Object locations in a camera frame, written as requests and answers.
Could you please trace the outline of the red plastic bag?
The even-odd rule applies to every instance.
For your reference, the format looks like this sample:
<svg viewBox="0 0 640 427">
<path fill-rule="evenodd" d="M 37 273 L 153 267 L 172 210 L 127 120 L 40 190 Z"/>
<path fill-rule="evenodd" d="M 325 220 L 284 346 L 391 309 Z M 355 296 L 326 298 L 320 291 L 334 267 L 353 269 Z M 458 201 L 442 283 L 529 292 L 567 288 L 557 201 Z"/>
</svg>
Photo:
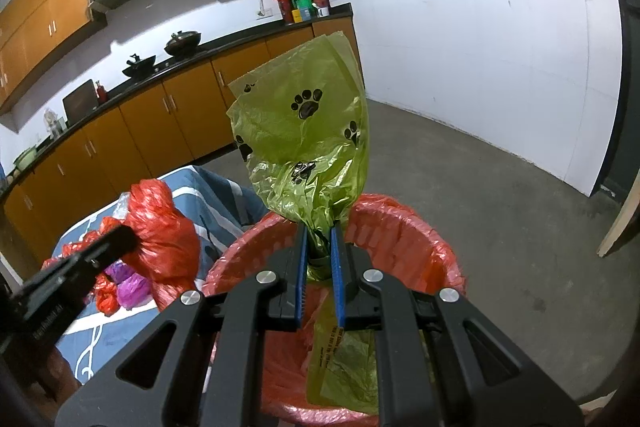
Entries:
<svg viewBox="0 0 640 427">
<path fill-rule="evenodd" d="M 146 179 L 130 188 L 124 225 L 134 230 L 138 246 L 122 260 L 151 282 L 157 309 L 165 310 L 196 287 L 200 240 L 165 182 Z"/>
<path fill-rule="evenodd" d="M 75 242 L 66 243 L 62 246 L 61 252 L 42 262 L 41 271 L 47 270 L 55 263 L 72 257 L 85 251 L 104 235 L 110 233 L 122 225 L 122 220 L 113 217 L 105 217 L 102 219 L 99 228 L 89 230 L 80 236 Z M 117 299 L 117 286 L 114 277 L 107 273 L 110 267 L 102 267 L 99 262 L 90 260 L 89 268 L 92 270 L 93 281 L 89 291 L 89 297 L 93 301 L 96 309 L 106 317 L 111 317 L 120 309 L 120 303 Z"/>
</svg>

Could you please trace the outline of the purple plastic bag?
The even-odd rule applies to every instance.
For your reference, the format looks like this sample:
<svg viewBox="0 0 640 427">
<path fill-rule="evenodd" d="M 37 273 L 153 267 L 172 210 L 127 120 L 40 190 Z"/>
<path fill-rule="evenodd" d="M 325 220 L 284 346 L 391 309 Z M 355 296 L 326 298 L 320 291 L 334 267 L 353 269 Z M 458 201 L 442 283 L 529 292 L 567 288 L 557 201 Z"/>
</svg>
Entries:
<svg viewBox="0 0 640 427">
<path fill-rule="evenodd" d="M 151 282 L 125 262 L 116 261 L 105 274 L 116 284 L 116 298 L 126 310 L 145 303 L 151 296 Z"/>
</svg>

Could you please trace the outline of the green paw print bag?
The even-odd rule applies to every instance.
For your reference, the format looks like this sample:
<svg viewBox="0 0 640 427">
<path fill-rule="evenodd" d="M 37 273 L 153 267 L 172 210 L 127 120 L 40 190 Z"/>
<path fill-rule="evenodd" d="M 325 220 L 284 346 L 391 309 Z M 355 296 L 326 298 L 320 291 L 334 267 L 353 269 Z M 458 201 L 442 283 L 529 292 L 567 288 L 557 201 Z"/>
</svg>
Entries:
<svg viewBox="0 0 640 427">
<path fill-rule="evenodd" d="M 366 184 L 369 114 L 357 57 L 341 31 L 313 38 L 230 84 L 235 141 L 269 210 L 306 225 L 307 275 L 332 277 L 330 230 L 347 225 Z"/>
</svg>

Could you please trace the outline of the red plastic trash basket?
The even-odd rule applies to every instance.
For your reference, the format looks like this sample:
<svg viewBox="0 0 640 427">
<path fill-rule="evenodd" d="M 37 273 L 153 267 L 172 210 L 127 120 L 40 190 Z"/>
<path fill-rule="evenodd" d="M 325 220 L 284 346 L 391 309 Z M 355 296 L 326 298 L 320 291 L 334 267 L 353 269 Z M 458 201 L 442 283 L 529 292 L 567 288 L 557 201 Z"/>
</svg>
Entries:
<svg viewBox="0 0 640 427">
<path fill-rule="evenodd" d="M 295 243 L 293 222 L 270 212 L 214 263 L 207 296 L 222 294 L 265 268 L 271 255 Z M 465 290 L 451 247 L 411 207 L 383 194 L 363 194 L 350 210 L 344 239 L 367 251 L 372 265 L 409 289 L 434 295 Z M 356 316 L 378 315 L 378 300 L 358 287 L 361 272 L 346 269 L 345 288 L 309 281 L 299 330 L 270 333 L 262 369 L 262 413 L 304 426 L 374 426 L 378 382 L 374 335 Z"/>
</svg>

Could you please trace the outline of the lower wooden kitchen cabinets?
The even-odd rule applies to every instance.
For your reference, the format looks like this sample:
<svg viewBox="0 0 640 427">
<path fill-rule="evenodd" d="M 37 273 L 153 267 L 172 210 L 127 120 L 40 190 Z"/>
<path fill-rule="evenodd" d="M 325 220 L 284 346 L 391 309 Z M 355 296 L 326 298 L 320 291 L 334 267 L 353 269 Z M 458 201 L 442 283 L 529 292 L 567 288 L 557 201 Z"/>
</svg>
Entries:
<svg viewBox="0 0 640 427">
<path fill-rule="evenodd" d="M 220 83 L 204 62 L 155 83 L 75 132 L 1 196 L 1 254 L 22 277 L 63 233 L 134 182 L 233 143 Z"/>
</svg>

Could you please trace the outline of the black kitchen countertop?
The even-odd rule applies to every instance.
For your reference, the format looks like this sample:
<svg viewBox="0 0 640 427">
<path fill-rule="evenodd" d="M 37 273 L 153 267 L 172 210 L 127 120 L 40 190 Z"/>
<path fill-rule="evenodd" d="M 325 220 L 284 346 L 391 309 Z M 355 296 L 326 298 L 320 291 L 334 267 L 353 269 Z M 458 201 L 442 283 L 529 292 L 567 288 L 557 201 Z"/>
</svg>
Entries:
<svg viewBox="0 0 640 427">
<path fill-rule="evenodd" d="M 1 191 L 3 198 L 8 197 L 25 176 L 34 171 L 40 162 L 46 160 L 54 150 L 89 122 L 101 117 L 116 105 L 151 88 L 155 83 L 169 77 L 182 74 L 204 62 L 212 64 L 212 71 L 220 83 L 220 93 L 224 103 L 231 103 L 231 91 L 228 89 L 233 80 L 240 78 L 249 70 L 268 62 L 299 43 L 320 35 L 329 35 L 334 31 L 344 32 L 354 50 L 358 49 L 352 6 L 349 3 L 334 6 L 325 17 L 314 17 L 306 22 L 287 25 L 280 20 L 266 23 L 234 34 L 200 44 L 195 52 L 185 57 L 171 57 L 153 66 L 151 74 L 132 78 L 107 92 L 107 101 L 93 107 L 90 112 L 75 124 L 69 124 L 58 139 L 47 139 L 40 147 L 36 159 L 25 169 L 14 174 L 14 179 Z"/>
</svg>

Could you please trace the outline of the green bowl on counter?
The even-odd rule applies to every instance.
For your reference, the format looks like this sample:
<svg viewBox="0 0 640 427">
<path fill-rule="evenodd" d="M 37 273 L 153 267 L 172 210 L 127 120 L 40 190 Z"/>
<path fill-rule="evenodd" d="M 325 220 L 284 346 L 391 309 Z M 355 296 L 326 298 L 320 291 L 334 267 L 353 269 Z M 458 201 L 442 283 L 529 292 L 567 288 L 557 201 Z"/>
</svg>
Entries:
<svg viewBox="0 0 640 427">
<path fill-rule="evenodd" d="M 32 146 L 23 150 L 23 152 L 14 159 L 14 167 L 21 172 L 25 171 L 37 157 L 37 147 Z"/>
</svg>

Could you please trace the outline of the glass jar on counter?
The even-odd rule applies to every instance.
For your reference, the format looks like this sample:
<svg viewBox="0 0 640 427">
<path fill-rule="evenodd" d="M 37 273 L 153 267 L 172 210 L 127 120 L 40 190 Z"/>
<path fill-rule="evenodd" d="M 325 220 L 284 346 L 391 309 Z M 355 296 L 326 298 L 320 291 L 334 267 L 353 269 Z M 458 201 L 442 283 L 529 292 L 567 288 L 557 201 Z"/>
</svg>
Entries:
<svg viewBox="0 0 640 427">
<path fill-rule="evenodd" d="M 64 120 L 58 117 L 54 110 L 47 108 L 44 111 L 43 120 L 53 140 L 64 133 Z"/>
</svg>

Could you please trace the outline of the dark cutting board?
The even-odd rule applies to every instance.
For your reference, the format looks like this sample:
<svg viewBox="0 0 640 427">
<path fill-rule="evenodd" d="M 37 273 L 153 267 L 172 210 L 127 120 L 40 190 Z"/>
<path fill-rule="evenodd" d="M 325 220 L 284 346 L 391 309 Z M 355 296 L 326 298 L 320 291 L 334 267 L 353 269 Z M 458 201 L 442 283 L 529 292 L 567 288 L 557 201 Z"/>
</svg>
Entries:
<svg viewBox="0 0 640 427">
<path fill-rule="evenodd" d="M 96 85 L 89 79 L 63 98 L 67 126 L 72 127 L 77 124 L 98 106 L 99 98 L 96 94 Z"/>
</svg>

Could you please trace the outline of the red bottle on counter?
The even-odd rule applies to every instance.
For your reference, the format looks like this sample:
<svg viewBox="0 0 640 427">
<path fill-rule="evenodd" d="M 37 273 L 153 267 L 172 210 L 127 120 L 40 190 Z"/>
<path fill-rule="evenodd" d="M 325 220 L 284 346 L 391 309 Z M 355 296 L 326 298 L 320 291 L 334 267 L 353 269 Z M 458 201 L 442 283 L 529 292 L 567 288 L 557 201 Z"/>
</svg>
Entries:
<svg viewBox="0 0 640 427">
<path fill-rule="evenodd" d="M 108 101 L 108 94 L 99 81 L 96 82 L 96 97 L 98 98 L 99 104 L 104 104 Z"/>
</svg>

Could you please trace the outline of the black pan on stove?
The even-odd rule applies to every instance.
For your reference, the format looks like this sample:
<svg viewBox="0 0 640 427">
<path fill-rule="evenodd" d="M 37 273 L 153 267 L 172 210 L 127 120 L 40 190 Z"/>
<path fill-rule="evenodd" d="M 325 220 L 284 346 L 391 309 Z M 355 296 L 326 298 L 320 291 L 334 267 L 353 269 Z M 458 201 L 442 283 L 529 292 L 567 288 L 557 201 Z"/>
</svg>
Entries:
<svg viewBox="0 0 640 427">
<path fill-rule="evenodd" d="M 126 64 L 127 67 L 122 71 L 125 76 L 132 79 L 146 78 L 154 72 L 155 56 L 141 58 L 138 54 L 131 54 Z"/>
</svg>

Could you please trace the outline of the green yellow containers on counter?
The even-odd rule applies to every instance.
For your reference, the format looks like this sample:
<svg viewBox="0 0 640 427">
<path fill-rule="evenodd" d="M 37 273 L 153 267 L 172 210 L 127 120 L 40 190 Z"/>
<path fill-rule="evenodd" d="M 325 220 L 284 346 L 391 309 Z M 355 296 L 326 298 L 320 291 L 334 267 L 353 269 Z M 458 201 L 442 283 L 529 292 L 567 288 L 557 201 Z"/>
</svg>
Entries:
<svg viewBox="0 0 640 427">
<path fill-rule="evenodd" d="M 329 0 L 292 0 L 292 13 L 296 23 L 330 15 Z"/>
</svg>

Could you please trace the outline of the black wok with lid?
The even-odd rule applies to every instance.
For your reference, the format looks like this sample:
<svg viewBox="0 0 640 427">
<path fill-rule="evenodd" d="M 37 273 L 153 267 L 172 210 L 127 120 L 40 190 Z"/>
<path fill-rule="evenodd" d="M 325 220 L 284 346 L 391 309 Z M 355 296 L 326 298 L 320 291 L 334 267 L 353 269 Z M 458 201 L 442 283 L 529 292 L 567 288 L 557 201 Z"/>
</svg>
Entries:
<svg viewBox="0 0 640 427">
<path fill-rule="evenodd" d="M 171 35 L 164 47 L 165 52 L 173 57 L 192 56 L 200 45 L 202 34 L 195 30 L 179 30 Z"/>
</svg>

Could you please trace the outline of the white wooden furniture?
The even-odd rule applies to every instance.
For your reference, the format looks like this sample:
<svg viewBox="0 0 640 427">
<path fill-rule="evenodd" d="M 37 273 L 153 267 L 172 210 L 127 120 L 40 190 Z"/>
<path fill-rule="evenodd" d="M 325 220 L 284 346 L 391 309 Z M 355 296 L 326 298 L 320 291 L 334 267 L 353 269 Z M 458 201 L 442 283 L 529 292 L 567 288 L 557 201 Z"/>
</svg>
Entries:
<svg viewBox="0 0 640 427">
<path fill-rule="evenodd" d="M 612 227 L 608 230 L 608 233 L 604 236 L 601 242 L 597 255 L 599 258 L 603 258 L 608 255 L 615 243 L 623 235 L 629 223 L 631 222 L 634 214 L 639 208 L 640 202 L 640 171 L 637 172 L 637 176 L 634 178 L 634 183 L 623 203 L 620 212 L 615 218 Z"/>
</svg>

